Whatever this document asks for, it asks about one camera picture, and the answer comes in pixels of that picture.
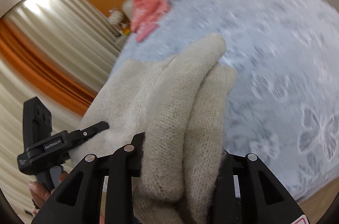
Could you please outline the person's left hand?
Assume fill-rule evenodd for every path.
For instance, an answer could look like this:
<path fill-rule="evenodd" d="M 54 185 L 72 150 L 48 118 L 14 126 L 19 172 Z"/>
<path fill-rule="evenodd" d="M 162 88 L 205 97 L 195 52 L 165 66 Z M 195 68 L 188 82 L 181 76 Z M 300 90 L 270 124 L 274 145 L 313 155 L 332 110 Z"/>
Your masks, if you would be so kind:
<path fill-rule="evenodd" d="M 29 192 L 33 200 L 32 214 L 35 216 L 51 196 L 53 191 L 48 191 L 40 182 L 28 183 Z"/>

